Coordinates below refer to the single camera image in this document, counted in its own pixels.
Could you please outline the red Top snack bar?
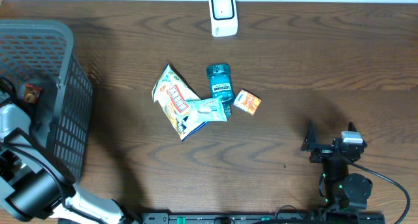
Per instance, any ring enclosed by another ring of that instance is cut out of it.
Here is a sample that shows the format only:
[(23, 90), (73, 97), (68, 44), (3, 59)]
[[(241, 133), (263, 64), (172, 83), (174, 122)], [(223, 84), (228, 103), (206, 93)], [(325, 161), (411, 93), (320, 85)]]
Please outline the red Top snack bar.
[(26, 83), (24, 87), (24, 101), (26, 103), (36, 104), (42, 93), (42, 88), (40, 86), (35, 86), (30, 83)]

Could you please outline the orange Kleenex tissue pack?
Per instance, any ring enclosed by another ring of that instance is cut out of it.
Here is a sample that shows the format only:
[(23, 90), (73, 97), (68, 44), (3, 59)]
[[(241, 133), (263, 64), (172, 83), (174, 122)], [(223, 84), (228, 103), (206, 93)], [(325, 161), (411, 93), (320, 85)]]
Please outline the orange Kleenex tissue pack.
[(235, 97), (233, 105), (242, 111), (254, 116), (260, 103), (260, 98), (244, 89), (241, 89)]

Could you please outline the blue mouthwash bottle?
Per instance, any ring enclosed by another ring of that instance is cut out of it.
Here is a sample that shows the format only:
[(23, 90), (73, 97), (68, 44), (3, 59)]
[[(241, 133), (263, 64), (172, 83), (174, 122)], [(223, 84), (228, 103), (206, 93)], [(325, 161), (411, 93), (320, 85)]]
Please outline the blue mouthwash bottle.
[(226, 63), (210, 65), (207, 67), (206, 73), (210, 83), (212, 97), (221, 97), (225, 115), (231, 117), (231, 105), (234, 102), (234, 93), (230, 66)]

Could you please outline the pale green wipes pack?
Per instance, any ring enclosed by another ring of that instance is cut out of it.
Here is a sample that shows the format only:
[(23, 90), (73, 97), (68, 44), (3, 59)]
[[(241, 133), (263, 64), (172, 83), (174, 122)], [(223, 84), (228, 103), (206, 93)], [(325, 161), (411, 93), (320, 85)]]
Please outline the pale green wipes pack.
[(220, 97), (189, 101), (188, 104), (190, 105), (188, 123), (227, 121)]

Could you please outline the yellow snack bag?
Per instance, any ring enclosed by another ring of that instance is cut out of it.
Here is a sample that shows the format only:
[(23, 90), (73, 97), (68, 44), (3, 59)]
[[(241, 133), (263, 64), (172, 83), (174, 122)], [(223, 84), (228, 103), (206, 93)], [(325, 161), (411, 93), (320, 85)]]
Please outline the yellow snack bag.
[(201, 98), (169, 64), (153, 87), (152, 99), (153, 102), (160, 104), (181, 141), (207, 124), (207, 122), (196, 123), (190, 120), (190, 102), (199, 101)]

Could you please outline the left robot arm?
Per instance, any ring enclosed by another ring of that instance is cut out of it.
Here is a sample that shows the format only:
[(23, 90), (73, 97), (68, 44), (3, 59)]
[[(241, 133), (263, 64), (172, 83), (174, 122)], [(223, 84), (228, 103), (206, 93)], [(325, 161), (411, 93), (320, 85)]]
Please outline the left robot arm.
[(1, 78), (1, 207), (20, 221), (142, 223), (112, 199), (76, 184), (72, 172), (29, 135), (31, 119), (10, 80)]

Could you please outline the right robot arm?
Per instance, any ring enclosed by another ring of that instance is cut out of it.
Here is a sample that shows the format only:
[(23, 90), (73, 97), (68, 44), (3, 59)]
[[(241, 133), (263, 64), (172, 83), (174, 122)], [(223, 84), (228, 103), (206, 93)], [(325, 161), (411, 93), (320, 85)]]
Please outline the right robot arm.
[(348, 130), (341, 132), (330, 144), (319, 143), (314, 124), (309, 123), (301, 150), (310, 152), (311, 163), (323, 166), (319, 194), (326, 198), (329, 210), (360, 212), (367, 208), (373, 184), (368, 178), (350, 173), (348, 169), (350, 163), (361, 158), (366, 147), (367, 143), (353, 123), (349, 123)]

